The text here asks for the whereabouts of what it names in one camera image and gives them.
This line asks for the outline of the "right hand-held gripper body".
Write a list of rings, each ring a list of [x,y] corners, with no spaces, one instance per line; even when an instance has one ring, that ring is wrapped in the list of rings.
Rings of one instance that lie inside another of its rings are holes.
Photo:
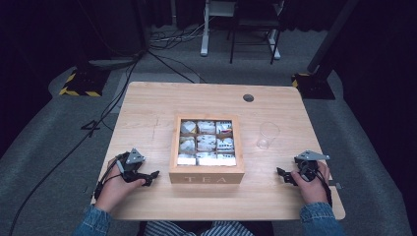
[[[330,157],[308,149],[294,157],[303,180],[311,182],[316,178],[319,171],[319,160],[330,160]]]

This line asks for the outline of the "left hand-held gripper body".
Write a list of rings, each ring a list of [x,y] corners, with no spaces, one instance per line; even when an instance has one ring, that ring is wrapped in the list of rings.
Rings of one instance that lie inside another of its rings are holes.
[[[125,182],[131,183],[138,179],[147,179],[147,174],[138,172],[146,158],[135,148],[117,155],[116,158],[116,164]]]

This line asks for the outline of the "person's right hand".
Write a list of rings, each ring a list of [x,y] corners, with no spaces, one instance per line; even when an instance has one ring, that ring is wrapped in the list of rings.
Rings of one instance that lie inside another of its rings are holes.
[[[293,170],[291,176],[298,185],[301,196],[306,205],[315,203],[328,203],[328,194],[324,183],[328,184],[329,168],[322,162],[318,162],[319,176],[311,182],[306,182],[300,174]]]

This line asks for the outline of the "person's left hand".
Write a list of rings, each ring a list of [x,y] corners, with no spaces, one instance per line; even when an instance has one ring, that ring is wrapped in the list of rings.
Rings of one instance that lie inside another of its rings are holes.
[[[142,187],[145,183],[146,181],[144,179],[138,179],[134,182],[126,183],[120,176],[119,168],[117,166],[113,166],[94,206],[110,213],[133,191]]]

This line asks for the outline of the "clear glass cup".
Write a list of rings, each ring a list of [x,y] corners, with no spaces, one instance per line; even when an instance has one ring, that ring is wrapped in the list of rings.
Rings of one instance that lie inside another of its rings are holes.
[[[264,122],[260,126],[259,138],[257,140],[257,147],[268,149],[275,139],[279,136],[279,127],[272,122]]]

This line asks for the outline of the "wooden tea box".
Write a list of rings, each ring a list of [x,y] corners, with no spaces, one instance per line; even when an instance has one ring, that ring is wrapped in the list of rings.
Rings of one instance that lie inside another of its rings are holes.
[[[237,164],[235,166],[187,166],[177,164],[180,122],[182,120],[231,120]],[[245,165],[237,116],[208,114],[179,114],[175,117],[169,177],[172,184],[240,184]]]

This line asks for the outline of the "pile of white tea bags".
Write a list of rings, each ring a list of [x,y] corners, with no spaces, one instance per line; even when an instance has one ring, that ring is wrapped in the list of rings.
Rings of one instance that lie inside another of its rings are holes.
[[[231,120],[182,120],[177,147],[178,165],[237,164]]]

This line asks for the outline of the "person's striped clothing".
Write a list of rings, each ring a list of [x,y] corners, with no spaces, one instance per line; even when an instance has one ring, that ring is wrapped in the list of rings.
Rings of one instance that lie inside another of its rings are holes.
[[[149,221],[144,236],[255,236],[237,221],[173,222]]]

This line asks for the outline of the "black striped-tape stand base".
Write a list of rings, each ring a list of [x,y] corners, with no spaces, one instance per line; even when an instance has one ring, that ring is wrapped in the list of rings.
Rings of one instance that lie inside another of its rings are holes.
[[[335,99],[328,82],[318,79],[313,74],[294,74],[291,76],[291,85],[298,89],[303,99]]]
[[[97,68],[88,68],[85,70],[75,69],[60,89],[59,94],[92,97],[102,96],[109,75],[109,70]]]

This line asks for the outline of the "black slanted stand pole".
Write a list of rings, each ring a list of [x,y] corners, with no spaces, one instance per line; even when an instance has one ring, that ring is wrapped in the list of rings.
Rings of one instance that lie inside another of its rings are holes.
[[[335,42],[337,35],[342,30],[346,21],[349,19],[351,13],[355,9],[359,0],[347,0],[332,24],[330,30],[328,31],[327,36],[321,43],[319,49],[311,60],[310,64],[307,67],[309,73],[316,73],[322,66],[325,56],[329,53],[331,45]]]

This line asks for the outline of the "black chair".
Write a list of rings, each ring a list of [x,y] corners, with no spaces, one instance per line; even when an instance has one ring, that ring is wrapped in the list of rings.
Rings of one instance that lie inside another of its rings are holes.
[[[238,42],[236,34],[239,30],[264,31],[265,41],[271,52],[269,63],[279,59],[280,56],[275,54],[283,31],[281,15],[284,10],[285,0],[236,0],[228,33],[231,38],[229,63],[233,62],[236,45],[255,45],[255,42]]]

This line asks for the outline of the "white desk frame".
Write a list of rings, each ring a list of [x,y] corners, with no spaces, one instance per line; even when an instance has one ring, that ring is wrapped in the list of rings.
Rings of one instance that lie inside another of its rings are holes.
[[[204,8],[204,28],[203,28],[203,37],[201,45],[201,56],[205,57],[209,55],[209,22],[213,20],[214,17],[233,17],[234,4],[235,0],[226,1],[226,0],[205,0]],[[284,1],[278,0],[278,3],[274,4],[275,11],[280,15],[283,10]],[[268,35],[268,46],[272,52],[273,59],[280,59],[280,53],[278,49],[273,51],[274,44],[277,41],[277,30],[274,29]]]

